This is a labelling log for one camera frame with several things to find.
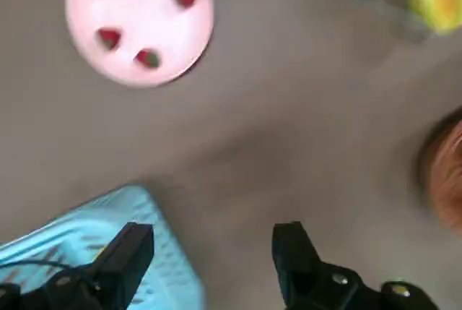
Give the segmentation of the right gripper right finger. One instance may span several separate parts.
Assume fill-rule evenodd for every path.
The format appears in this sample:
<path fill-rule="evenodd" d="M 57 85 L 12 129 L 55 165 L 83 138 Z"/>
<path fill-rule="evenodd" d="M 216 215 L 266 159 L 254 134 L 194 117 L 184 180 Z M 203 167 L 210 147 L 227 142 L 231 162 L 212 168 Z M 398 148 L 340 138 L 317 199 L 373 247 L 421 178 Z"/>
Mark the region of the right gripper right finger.
<path fill-rule="evenodd" d="M 421 288 L 411 283 L 388 281 L 374 290 L 354 270 L 322 261 L 298 221 L 274 226 L 271 252 L 286 309 L 437 308 Z"/>

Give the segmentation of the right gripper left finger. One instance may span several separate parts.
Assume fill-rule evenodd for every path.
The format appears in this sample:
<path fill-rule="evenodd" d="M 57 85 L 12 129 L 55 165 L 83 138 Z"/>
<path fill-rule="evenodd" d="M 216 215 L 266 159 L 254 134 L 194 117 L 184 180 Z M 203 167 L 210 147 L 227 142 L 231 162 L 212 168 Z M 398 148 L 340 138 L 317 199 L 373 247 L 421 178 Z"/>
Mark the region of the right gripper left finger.
<path fill-rule="evenodd" d="M 127 223 L 89 264 L 71 267 L 46 260 L 22 260 L 21 265 L 58 269 L 48 281 L 28 293 L 21 285 L 1 284 L 2 309 L 127 309 L 154 257 L 154 229 L 150 224 Z"/>

